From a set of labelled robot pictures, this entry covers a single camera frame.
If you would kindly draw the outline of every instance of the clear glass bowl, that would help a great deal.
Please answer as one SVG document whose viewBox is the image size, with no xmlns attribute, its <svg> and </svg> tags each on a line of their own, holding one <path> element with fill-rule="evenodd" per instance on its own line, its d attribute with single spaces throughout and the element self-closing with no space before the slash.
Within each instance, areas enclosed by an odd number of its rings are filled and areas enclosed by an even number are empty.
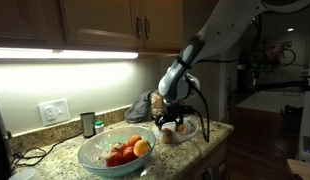
<svg viewBox="0 0 310 180">
<path fill-rule="evenodd" d="M 191 118 L 186 117 L 184 119 L 185 129 L 182 132 L 175 132 L 175 125 L 175 122 L 163 124 L 162 129 L 170 129 L 170 132 L 160 131 L 157 126 L 154 126 L 153 130 L 156 138 L 165 144 L 179 144 L 192 139 L 197 133 L 197 124 Z"/>
<path fill-rule="evenodd" d="M 106 167 L 105 160 L 100 159 L 100 157 L 107 154 L 113 144 L 117 142 L 126 144 L 131 135 L 139 135 L 142 139 L 148 140 L 151 144 L 151 150 L 132 162 L 111 168 Z M 118 127 L 104 131 L 87 140 L 80 147 L 77 156 L 80 164 L 89 172 L 101 177 L 119 177 L 135 171 L 149 160 L 155 142 L 154 133 L 147 128 L 140 126 Z"/>
</svg>

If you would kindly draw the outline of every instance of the wall outlet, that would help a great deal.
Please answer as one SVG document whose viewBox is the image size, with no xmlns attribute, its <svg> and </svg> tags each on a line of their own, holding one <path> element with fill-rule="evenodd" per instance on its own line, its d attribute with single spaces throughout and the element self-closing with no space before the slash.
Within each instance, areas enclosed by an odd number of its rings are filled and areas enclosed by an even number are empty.
<svg viewBox="0 0 310 180">
<path fill-rule="evenodd" d="M 66 99 L 38 104 L 44 126 L 57 124 L 70 119 Z"/>
</svg>

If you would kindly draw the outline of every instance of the black appliance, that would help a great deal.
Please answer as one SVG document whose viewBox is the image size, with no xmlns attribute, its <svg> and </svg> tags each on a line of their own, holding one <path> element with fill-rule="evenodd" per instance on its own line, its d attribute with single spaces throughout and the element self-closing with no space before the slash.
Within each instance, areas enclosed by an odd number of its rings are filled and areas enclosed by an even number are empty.
<svg viewBox="0 0 310 180">
<path fill-rule="evenodd" d="M 10 162 L 12 160 L 12 152 L 8 141 L 8 133 L 5 129 L 0 112 L 0 179 L 3 180 L 7 180 L 11 177 Z"/>
</svg>

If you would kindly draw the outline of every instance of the under-cabinet light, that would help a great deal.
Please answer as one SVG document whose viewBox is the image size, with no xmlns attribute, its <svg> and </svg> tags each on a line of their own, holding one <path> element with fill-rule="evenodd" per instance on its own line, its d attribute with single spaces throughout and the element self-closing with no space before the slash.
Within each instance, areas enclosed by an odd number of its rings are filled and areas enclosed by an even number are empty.
<svg viewBox="0 0 310 180">
<path fill-rule="evenodd" d="M 135 59 L 137 53 L 111 51 L 76 51 L 27 48 L 0 48 L 0 58 L 28 59 Z"/>
</svg>

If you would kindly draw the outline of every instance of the bowl of fruit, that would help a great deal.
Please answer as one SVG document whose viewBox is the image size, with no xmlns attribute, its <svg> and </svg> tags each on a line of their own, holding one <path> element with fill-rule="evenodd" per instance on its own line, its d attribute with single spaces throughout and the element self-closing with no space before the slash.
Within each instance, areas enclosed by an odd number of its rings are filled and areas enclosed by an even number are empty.
<svg viewBox="0 0 310 180">
<path fill-rule="evenodd" d="M 145 164 L 155 142 L 154 133 L 147 128 L 118 127 L 87 140 L 77 156 L 80 164 L 89 172 L 106 178 L 119 177 Z"/>
</svg>

